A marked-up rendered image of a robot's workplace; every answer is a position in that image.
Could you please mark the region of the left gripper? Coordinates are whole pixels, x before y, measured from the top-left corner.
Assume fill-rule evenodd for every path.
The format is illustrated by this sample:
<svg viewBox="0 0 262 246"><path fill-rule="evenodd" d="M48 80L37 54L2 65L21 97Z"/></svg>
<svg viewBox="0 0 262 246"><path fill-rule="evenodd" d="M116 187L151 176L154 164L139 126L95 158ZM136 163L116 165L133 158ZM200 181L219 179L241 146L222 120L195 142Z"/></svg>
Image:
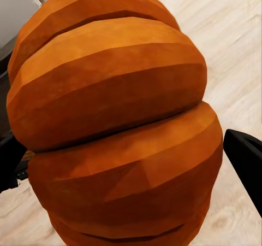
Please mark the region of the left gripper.
<svg viewBox="0 0 262 246"><path fill-rule="evenodd" d="M15 169L14 173L11 175L8 183L6 184L6 186L4 187L3 191L9 190L9 189L13 189L13 188L18 188L18 180L25 180L27 178L29 178L29 174L27 172L28 170L28 162L27 161L20 161L19 165L17 166L17 168Z"/></svg>

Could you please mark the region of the pumpkin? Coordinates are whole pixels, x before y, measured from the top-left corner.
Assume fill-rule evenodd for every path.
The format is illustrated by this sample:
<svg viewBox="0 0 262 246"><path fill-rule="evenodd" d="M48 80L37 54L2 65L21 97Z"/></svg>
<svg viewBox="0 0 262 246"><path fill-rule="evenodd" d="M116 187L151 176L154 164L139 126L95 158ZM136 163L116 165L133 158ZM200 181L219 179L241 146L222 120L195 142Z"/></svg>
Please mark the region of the pumpkin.
<svg viewBox="0 0 262 246"><path fill-rule="evenodd" d="M223 159L204 56L159 0L48 0L20 29L7 113L67 246L188 246Z"/></svg>

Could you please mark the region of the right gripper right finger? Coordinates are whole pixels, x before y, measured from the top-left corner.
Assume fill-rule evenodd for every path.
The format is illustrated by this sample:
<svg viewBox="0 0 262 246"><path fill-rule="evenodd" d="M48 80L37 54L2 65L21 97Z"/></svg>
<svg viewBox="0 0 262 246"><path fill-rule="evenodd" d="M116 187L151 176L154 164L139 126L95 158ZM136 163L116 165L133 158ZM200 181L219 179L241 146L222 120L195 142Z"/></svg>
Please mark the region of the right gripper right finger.
<svg viewBox="0 0 262 246"><path fill-rule="evenodd" d="M247 133L227 129L223 151L262 217L262 141Z"/></svg>

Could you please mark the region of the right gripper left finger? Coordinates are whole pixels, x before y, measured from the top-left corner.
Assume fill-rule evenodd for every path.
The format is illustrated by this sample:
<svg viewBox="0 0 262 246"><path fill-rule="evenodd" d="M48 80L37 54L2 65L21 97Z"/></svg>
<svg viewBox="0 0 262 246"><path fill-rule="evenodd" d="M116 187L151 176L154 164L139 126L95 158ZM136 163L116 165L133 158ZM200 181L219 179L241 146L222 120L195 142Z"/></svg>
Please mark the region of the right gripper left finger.
<svg viewBox="0 0 262 246"><path fill-rule="evenodd" d="M12 132L0 135L0 193L22 160L27 148L18 142Z"/></svg>

